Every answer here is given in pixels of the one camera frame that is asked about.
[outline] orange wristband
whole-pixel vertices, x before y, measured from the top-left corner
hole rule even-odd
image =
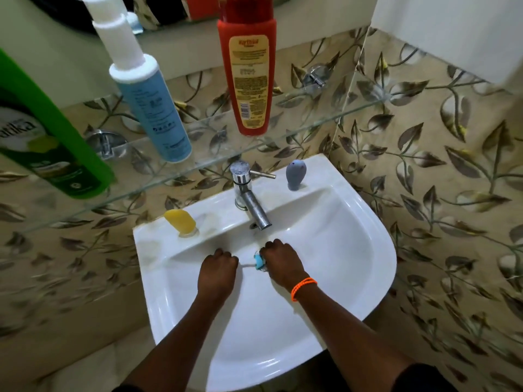
[[[302,286],[305,286],[305,285],[308,285],[310,283],[316,283],[318,284],[314,279],[312,278],[305,278],[303,281],[301,281],[300,283],[298,283],[291,291],[291,300],[296,302],[297,300],[294,298],[294,296],[296,295],[296,292],[302,287]]]

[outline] green bottle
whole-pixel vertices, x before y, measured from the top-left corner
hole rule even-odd
[[[101,194],[114,180],[111,168],[2,49],[0,153],[77,199]]]

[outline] chrome faucet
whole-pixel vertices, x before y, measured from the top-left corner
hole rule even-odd
[[[269,221],[265,211],[252,192],[251,175],[268,177],[270,179],[275,179],[276,175],[251,170],[249,163],[242,160],[232,163],[230,171],[232,173],[232,180],[234,181],[236,207],[240,210],[248,210],[251,212],[260,230],[270,227],[272,223]]]

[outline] mirror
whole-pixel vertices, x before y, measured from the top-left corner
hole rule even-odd
[[[31,0],[57,22],[85,33],[96,32],[84,3],[80,0]],[[122,8],[135,34],[156,31],[174,24],[195,24],[218,15],[218,0],[122,0]],[[274,0],[274,6],[289,0]]]

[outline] white ceramic washbasin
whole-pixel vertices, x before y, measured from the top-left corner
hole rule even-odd
[[[290,243],[321,289],[359,319],[376,308],[396,272],[387,230],[323,155],[305,161],[302,188],[277,178],[256,179],[253,192],[272,226],[250,229],[248,212],[234,205],[234,191],[190,205],[199,235],[180,238],[162,217],[134,229],[154,340],[159,343],[185,315],[197,292],[203,259],[218,247],[240,265],[266,241]],[[247,388],[282,375],[325,349],[298,303],[268,273],[239,267],[231,297],[206,339],[189,387],[209,392]]]

